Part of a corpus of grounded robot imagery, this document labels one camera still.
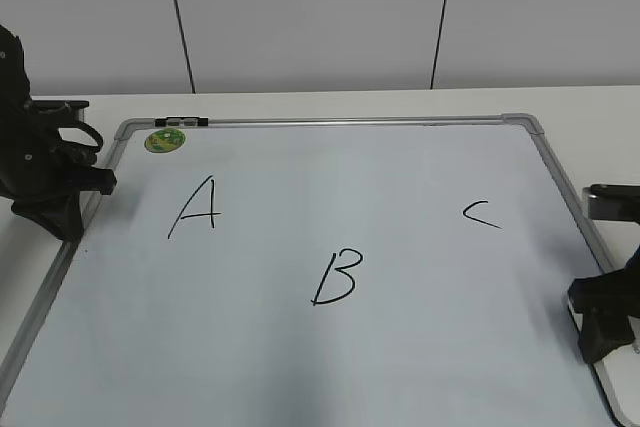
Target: black vertical line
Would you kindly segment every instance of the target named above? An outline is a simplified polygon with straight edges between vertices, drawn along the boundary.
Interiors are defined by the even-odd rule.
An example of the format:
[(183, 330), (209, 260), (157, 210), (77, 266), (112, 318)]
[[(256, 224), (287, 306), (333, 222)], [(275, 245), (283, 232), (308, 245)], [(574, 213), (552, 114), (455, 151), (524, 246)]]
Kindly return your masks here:
[(191, 84), (191, 93), (195, 94), (196, 84), (193, 81), (191, 61), (189, 60), (189, 50), (187, 49), (187, 41), (184, 37), (184, 28), (182, 27), (182, 16), (180, 15), (180, 7), (178, 6), (178, 0), (173, 0), (173, 7), (176, 10), (176, 17), (178, 18), (178, 29), (180, 30), (180, 40), (182, 41), (182, 51), (184, 52), (184, 60), (187, 64), (187, 74), (189, 75), (189, 83)]
[(433, 83), (436, 79), (436, 67), (438, 65), (438, 55), (440, 54), (440, 40), (442, 39), (442, 26), (444, 25), (444, 14), (447, 10), (447, 0), (442, 0), (442, 11), (440, 12), (440, 25), (438, 26), (438, 40), (436, 42), (436, 52), (433, 56), (433, 67), (431, 68), (431, 84), (429, 89), (433, 90)]

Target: black marker writing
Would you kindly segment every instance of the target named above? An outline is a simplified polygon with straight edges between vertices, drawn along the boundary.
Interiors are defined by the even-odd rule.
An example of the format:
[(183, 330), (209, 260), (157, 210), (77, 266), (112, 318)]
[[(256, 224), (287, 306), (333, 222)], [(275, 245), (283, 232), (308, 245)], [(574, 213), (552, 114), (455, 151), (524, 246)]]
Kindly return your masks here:
[(473, 207), (475, 207), (476, 205), (488, 204), (488, 203), (489, 203), (488, 200), (478, 200), (477, 202), (474, 202), (473, 204), (465, 207), (465, 209), (462, 211), (462, 215), (465, 216), (467, 219), (473, 220), (474, 222), (480, 222), (481, 224), (488, 225), (490, 227), (495, 227), (496, 229), (501, 229), (502, 227), (500, 227), (499, 225), (495, 225), (495, 224), (492, 224), (491, 222), (486, 222), (481, 219), (476, 219), (475, 217), (471, 217), (470, 215), (467, 214), (467, 212)]
[[(343, 275), (346, 275), (349, 278), (349, 280), (351, 281), (351, 286), (349, 287), (349, 290), (347, 290), (347, 292), (345, 292), (344, 294), (334, 297), (332, 299), (318, 300), (318, 297), (320, 297), (320, 293), (322, 292), (322, 288), (324, 287), (324, 283), (327, 280), (327, 277), (329, 276), (329, 272), (331, 272), (331, 268), (333, 267), (333, 264), (335, 263), (336, 259), (338, 257), (342, 257), (342, 255), (347, 252), (355, 254), (358, 257), (358, 260), (356, 260), (355, 262), (352, 262), (351, 264), (343, 265), (342, 267), (336, 267), (334, 270), (336, 272), (340, 272)], [(338, 302), (339, 300), (342, 300), (345, 297), (351, 295), (351, 293), (353, 293), (353, 291), (356, 290), (356, 279), (354, 279), (353, 276), (349, 272), (347, 272), (347, 270), (351, 269), (352, 267), (355, 267), (356, 265), (359, 265), (362, 262), (363, 258), (364, 258), (363, 255), (355, 249), (345, 248), (345, 249), (342, 249), (339, 254), (336, 254), (334, 252), (333, 255), (331, 255), (331, 261), (329, 262), (329, 265), (327, 266), (327, 268), (324, 271), (324, 274), (322, 275), (322, 280), (320, 281), (320, 285), (318, 285), (318, 290), (316, 290), (316, 295), (311, 301), (311, 303), (313, 305), (331, 304), (333, 302)]]
[[(182, 214), (184, 214), (184, 211), (187, 210), (187, 207), (189, 206), (191, 201), (195, 198), (195, 196), (198, 194), (198, 192), (200, 192), (200, 190), (202, 190), (202, 188), (205, 185), (207, 185), (207, 183), (209, 183), (211, 185), (211, 194), (209, 196), (209, 212), (206, 212), (206, 213), (203, 213), (203, 214), (182, 215)], [(171, 234), (173, 234), (173, 231), (175, 230), (176, 226), (178, 225), (178, 222), (180, 222), (181, 220), (191, 219), (191, 218), (194, 218), (194, 217), (209, 217), (209, 221), (211, 223), (211, 228), (215, 229), (216, 224), (214, 222), (214, 216), (220, 215), (220, 212), (214, 212), (213, 211), (215, 190), (216, 190), (216, 182), (213, 179), (213, 175), (210, 175), (210, 176), (208, 176), (206, 179), (204, 179), (202, 181), (202, 183), (193, 192), (193, 194), (191, 194), (189, 199), (187, 199), (187, 202), (182, 206), (182, 209), (180, 209), (180, 212), (178, 213), (178, 216), (176, 217), (176, 220), (173, 222), (173, 225), (171, 226), (171, 230), (169, 230), (169, 234), (167, 235), (167, 239), (171, 238)]]

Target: sticker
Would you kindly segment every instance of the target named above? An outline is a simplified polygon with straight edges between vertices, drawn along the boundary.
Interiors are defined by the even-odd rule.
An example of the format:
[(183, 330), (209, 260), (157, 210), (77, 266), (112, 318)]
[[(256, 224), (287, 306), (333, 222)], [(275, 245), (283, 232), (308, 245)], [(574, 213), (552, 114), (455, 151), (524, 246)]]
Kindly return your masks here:
[(168, 128), (158, 130), (144, 141), (145, 148), (154, 154), (173, 152), (185, 143), (187, 137), (178, 129)]

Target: whiteboard frame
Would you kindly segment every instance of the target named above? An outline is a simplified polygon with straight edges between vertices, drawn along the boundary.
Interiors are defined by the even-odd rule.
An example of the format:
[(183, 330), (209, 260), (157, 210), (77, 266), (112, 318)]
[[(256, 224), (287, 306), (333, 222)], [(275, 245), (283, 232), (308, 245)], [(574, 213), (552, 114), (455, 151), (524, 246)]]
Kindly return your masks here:
[[(571, 185), (569, 178), (562, 169), (558, 159), (548, 144), (544, 130), (538, 120), (530, 114), (501, 114), (495, 116), (471, 117), (374, 117), (374, 118), (331, 118), (331, 119), (229, 119), (213, 120), (201, 117), (166, 117), (166, 118), (134, 118), (124, 121), (114, 136), (114, 142), (109, 150), (105, 168), (117, 167), (128, 140), (138, 130), (149, 130), (162, 127), (179, 127), (181, 129), (202, 128), (255, 128), (255, 127), (306, 127), (306, 126), (384, 126), (384, 125), (421, 125), (421, 126), (449, 126), (449, 125), (519, 125), (531, 136), (542, 161), (555, 182), (567, 208), (571, 212), (578, 229), (591, 249), (594, 258), (602, 272), (614, 270), (612, 256), (605, 246), (600, 234), (591, 220), (582, 213), (580, 199)], [(86, 206), (82, 211), (83, 222), (86, 226), (93, 219), (102, 195), (98, 192), (89, 194)], [(6, 401), (13, 385), (22, 370), (22, 366), (29, 354), (29, 350), (42, 327), (64, 277), (69, 270), (73, 256), (80, 241), (65, 242), (60, 247), (45, 276), (31, 306), (23, 319), (11, 346), (0, 365), (0, 415), (4, 411)], [(591, 368), (596, 385), (604, 400), (605, 406), (618, 425), (632, 426), (629, 419), (621, 411), (613, 394), (611, 379), (602, 361)]]

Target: white wall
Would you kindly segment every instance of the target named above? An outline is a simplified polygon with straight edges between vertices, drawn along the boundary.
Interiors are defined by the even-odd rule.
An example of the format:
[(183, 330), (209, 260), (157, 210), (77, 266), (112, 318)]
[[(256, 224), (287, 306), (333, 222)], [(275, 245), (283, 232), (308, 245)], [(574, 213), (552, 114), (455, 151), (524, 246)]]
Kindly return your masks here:
[[(199, 92), (427, 88), (443, 0), (178, 0)], [(640, 0), (448, 0), (435, 87), (640, 84)], [(34, 94), (191, 90), (173, 0), (0, 0)]]
[(198, 92), (422, 89), (442, 0), (179, 0)]
[(640, 0), (448, 0), (436, 87), (640, 84)]
[(34, 94), (188, 92), (172, 0), (0, 0)]

